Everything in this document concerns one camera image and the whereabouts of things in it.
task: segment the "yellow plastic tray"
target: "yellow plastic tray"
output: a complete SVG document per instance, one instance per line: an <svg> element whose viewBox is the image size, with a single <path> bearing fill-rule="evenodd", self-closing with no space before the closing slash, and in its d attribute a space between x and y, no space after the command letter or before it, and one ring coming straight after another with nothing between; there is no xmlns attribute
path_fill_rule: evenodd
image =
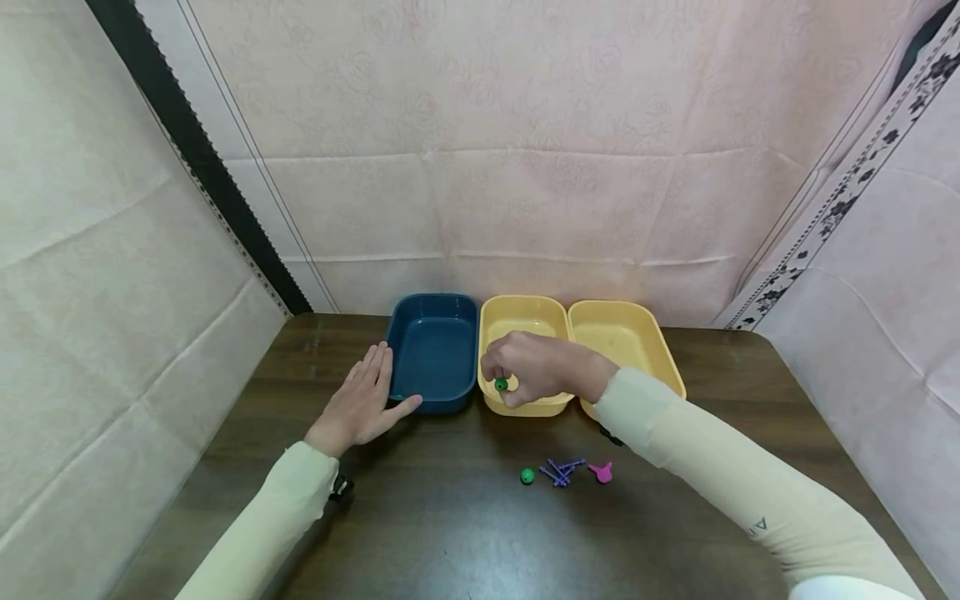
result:
<svg viewBox="0 0 960 600"><path fill-rule="evenodd" d="M632 302L581 300L570 306L568 319L574 342L600 352L621 367L653 375L686 399L684 381L649 310ZM597 420L589 402L581 399L580 405Z"/></svg>
<svg viewBox="0 0 960 600"><path fill-rule="evenodd" d="M483 356L491 342L514 330L530 331L562 340L572 339L566 311L556 300L546 296L494 296L484 302L480 309L480 355ZM558 394L519 408L507 408L493 382L483 378L479 362L477 380L487 406L497 415L505 417L553 417L559 415L573 398L571 394ZM511 377L509 389L515 390L516 385L516 377Z"/></svg>

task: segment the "blue plastic tray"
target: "blue plastic tray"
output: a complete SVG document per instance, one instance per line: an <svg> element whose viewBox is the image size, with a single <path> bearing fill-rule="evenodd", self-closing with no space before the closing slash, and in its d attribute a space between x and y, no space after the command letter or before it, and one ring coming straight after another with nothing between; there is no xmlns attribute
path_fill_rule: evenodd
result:
<svg viewBox="0 0 960 600"><path fill-rule="evenodd" d="M390 400L423 396L418 413L444 415L467 405L476 383L480 309L469 296L415 294L394 308Z"/></svg>

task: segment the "dark brown tabletop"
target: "dark brown tabletop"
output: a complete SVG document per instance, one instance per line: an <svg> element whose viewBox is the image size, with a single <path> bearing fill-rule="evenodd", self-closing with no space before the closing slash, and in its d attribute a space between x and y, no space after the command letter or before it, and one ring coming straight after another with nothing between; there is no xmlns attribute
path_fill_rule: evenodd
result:
<svg viewBox="0 0 960 600"><path fill-rule="evenodd" d="M301 315L279 332L114 599L173 598L300 440L383 317ZM943 598L804 391L763 338L665 329L689 401L865 515L928 598ZM613 462L554 489L525 467ZM330 509L269 589L286 599L785 598L774 560L683 481L598 433L574 401L551 419L499 417L474 390L451 417L413 416L354 448L352 500Z"/></svg>

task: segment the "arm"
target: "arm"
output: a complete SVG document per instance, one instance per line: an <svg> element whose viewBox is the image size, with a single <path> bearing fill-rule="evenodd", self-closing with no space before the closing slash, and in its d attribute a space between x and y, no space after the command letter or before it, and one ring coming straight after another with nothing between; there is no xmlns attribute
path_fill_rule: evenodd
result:
<svg viewBox="0 0 960 600"><path fill-rule="evenodd" d="M923 598L863 515L657 379L621 369L595 408L631 450L682 478L767 548L791 588L840 575Z"/></svg>
<svg viewBox="0 0 960 600"><path fill-rule="evenodd" d="M394 359L385 342L371 346L350 369L303 442L284 452L263 487L229 526L177 600L252 600L259 597L332 492L340 456L413 413L411 396L384 410Z"/></svg>
<svg viewBox="0 0 960 600"><path fill-rule="evenodd" d="M516 331L488 347L482 368L488 380L516 374L519 386L502 395L508 406L559 392L593 403L614 436L770 550L792 589L840 576L923 598L860 513L650 375L620 369L589 348Z"/></svg>
<svg viewBox="0 0 960 600"><path fill-rule="evenodd" d="M324 513L339 465L305 442L288 448L178 600L259 597L303 533Z"/></svg>

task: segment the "beige sleeve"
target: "beige sleeve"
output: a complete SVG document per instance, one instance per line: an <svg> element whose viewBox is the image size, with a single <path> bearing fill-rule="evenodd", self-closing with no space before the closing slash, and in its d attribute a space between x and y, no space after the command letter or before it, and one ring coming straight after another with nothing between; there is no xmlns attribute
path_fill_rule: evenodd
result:
<svg viewBox="0 0 960 600"><path fill-rule="evenodd" d="M770 550L790 587L845 575L923 598L860 513L654 377L621 369L595 408L631 450L681 477Z"/></svg>
<svg viewBox="0 0 960 600"><path fill-rule="evenodd" d="M259 597L303 533L324 513L338 466L336 459L304 442L287 449L177 599Z"/></svg>

